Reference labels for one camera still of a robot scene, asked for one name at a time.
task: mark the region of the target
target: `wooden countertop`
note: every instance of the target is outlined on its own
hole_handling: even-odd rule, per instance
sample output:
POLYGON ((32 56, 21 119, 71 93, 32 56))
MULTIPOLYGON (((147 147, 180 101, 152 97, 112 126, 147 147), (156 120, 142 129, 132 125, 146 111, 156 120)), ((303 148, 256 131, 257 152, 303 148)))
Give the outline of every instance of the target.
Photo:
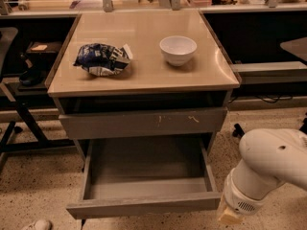
POLYGON ((236 87, 239 82, 197 10, 88 12, 82 14, 48 94, 78 97, 236 87), (169 35, 188 36, 198 44, 192 60, 182 67, 169 65, 160 53, 159 42, 169 35), (92 76, 73 66, 80 47, 88 43, 127 43, 133 60, 120 75, 92 76))

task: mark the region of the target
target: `drawer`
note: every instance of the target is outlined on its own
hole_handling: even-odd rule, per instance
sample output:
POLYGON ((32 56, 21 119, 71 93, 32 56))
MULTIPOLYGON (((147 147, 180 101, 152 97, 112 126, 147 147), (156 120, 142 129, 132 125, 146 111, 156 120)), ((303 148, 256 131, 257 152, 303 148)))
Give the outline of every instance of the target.
POLYGON ((75 219, 215 210, 217 191, 199 135, 92 140, 75 219))
POLYGON ((96 139, 219 131, 225 107, 60 115, 69 139, 96 139))

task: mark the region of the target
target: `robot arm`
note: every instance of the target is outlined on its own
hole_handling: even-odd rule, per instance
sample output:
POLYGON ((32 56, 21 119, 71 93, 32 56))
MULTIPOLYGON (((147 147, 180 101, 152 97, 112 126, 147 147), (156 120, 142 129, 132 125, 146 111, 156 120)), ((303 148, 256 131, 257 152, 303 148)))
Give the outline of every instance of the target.
POLYGON ((307 190, 307 135, 295 129, 255 129, 239 145, 242 160, 227 176, 219 221, 239 223, 255 214, 284 183, 307 190))

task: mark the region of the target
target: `white bowl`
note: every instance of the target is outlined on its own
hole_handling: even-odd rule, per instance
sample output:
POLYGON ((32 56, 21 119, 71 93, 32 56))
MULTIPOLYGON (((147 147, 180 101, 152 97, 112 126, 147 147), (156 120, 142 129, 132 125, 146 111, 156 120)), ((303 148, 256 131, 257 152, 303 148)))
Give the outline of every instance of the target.
POLYGON ((165 60, 174 66, 181 66, 188 62, 198 45, 189 37, 173 35, 160 41, 160 49, 165 60))

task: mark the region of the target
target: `floor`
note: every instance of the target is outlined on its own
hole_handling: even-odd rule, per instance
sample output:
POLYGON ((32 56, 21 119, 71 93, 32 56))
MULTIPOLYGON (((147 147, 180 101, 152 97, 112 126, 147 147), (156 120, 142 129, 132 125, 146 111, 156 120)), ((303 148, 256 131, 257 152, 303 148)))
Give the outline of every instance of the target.
MULTIPOLYGON (((233 125, 239 123, 244 131, 258 127, 299 129, 305 118, 307 101, 278 103, 235 101, 229 107, 224 126, 218 133, 209 161, 218 190, 224 179, 240 160, 239 138, 232 136, 233 125)), ((50 139, 65 137, 59 121, 38 121, 50 139)), ((10 142, 32 141, 27 128, 15 134, 10 142)), ((4 130, 7 123, 1 123, 4 130)), ((53 229, 79 229, 65 207, 79 198, 83 178, 83 162, 74 148, 45 151, 5 153, 0 171, 0 229, 18 230, 36 219, 49 219, 53 229)), ((83 230, 144 230, 144 229, 306 229, 307 194, 286 184, 272 192, 265 206, 241 225, 220 225, 216 211, 185 214, 146 215, 127 218, 88 219, 83 230)))

